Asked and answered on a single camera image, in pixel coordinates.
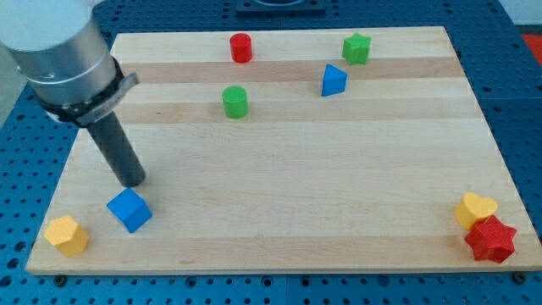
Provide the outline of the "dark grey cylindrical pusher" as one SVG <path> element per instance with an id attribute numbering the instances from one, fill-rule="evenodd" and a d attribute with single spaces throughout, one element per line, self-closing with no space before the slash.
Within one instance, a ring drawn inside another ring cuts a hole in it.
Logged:
<path id="1" fill-rule="evenodd" d="M 89 125 L 87 131 L 122 186 L 135 187 L 144 181 L 145 170 L 115 112 Z"/>

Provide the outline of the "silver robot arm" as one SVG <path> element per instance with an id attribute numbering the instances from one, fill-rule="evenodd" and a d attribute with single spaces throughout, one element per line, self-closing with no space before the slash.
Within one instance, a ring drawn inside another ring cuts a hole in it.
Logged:
<path id="1" fill-rule="evenodd" d="M 88 130 L 122 186 L 145 171 L 114 112 L 139 82 L 124 75 L 94 20 L 95 1 L 1 0 L 1 43 L 53 119 Z"/>

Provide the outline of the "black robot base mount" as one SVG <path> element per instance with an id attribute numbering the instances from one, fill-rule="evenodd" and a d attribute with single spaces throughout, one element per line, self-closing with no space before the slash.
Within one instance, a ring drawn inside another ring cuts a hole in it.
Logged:
<path id="1" fill-rule="evenodd" d="M 235 0 L 237 14 L 322 13 L 326 0 Z"/>

